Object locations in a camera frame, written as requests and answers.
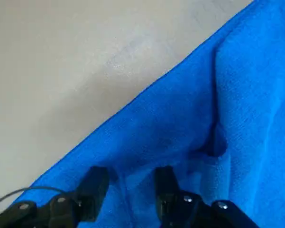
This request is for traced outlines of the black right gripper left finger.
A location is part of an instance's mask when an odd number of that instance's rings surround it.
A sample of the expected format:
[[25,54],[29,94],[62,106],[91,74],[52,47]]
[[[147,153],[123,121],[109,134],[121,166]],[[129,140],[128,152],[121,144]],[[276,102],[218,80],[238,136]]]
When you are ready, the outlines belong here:
[[74,191],[44,187],[58,194],[41,207],[31,200],[12,204],[0,213],[0,228],[75,228],[80,222],[95,222],[109,182],[108,169],[93,166]]

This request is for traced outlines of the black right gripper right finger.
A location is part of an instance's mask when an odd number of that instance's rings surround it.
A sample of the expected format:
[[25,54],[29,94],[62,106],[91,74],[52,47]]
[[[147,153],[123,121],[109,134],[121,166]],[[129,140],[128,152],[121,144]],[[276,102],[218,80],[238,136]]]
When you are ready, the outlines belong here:
[[171,166],[155,169],[155,193],[162,228],[258,228],[233,202],[207,205],[200,195],[180,189]]

